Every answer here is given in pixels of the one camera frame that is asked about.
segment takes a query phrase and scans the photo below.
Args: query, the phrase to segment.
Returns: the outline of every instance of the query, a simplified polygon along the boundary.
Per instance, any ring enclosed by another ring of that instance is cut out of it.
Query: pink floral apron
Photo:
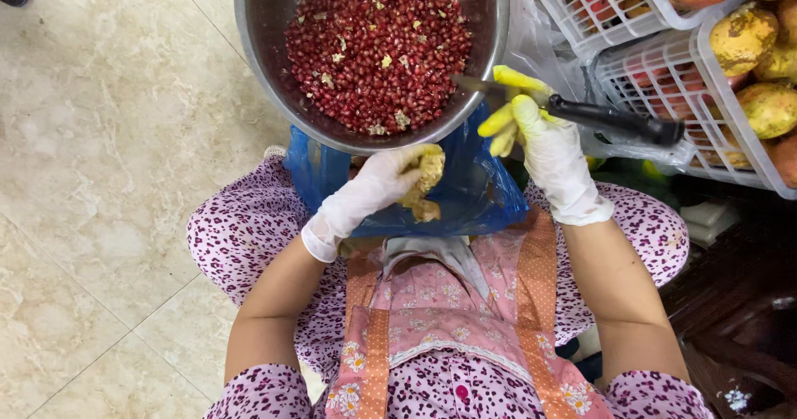
[[[382,264],[384,246],[347,262],[340,373],[327,417],[384,417],[391,368],[432,349],[457,349],[531,383],[549,418],[613,417],[581,373],[554,352],[556,236],[534,206],[527,219],[479,236],[470,249],[485,300],[433,252]]]

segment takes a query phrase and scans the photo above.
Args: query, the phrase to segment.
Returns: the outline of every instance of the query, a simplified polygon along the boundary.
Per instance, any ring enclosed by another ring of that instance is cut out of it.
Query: woman
[[[685,262],[682,220],[596,185],[575,126],[532,98],[480,128],[495,154],[518,131],[533,209],[469,244],[394,238],[338,257],[365,216],[409,190],[418,175],[406,165],[431,145],[375,154],[306,224],[275,149],[206,201],[188,224],[191,251],[241,306],[228,383],[206,417],[710,417],[656,291]],[[593,323],[604,393],[553,352]],[[300,360],[328,384],[315,404]]]

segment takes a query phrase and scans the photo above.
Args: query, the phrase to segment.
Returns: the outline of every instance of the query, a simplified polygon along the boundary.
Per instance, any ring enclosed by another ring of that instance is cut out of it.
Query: blue plastic bag
[[[410,210],[393,204],[367,217],[352,236],[476,236],[522,221],[528,210],[523,193],[476,132],[488,116],[483,102],[439,142],[445,152],[443,178],[426,198],[440,204],[440,220],[416,223]],[[323,146],[291,126],[283,165],[311,213],[346,183],[351,162],[351,154]]]

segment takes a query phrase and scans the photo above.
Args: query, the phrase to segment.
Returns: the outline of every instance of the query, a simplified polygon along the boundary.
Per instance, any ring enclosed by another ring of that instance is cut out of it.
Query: stainless steel bowl
[[[255,76],[285,118],[326,146],[353,154],[370,155],[381,149],[443,139],[468,118],[482,94],[458,90],[443,115],[424,128],[394,136],[369,137],[349,131],[321,113],[305,97],[290,74],[284,31],[293,19],[298,0],[235,0],[235,19],[246,59]],[[459,0],[473,32],[467,76],[490,78],[500,63],[509,26],[509,0]]]

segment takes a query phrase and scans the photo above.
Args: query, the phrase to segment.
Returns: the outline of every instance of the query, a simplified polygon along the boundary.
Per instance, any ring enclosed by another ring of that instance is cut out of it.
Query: button
[[[455,392],[457,393],[457,397],[461,398],[462,400],[468,398],[468,389],[463,385],[459,385]]]

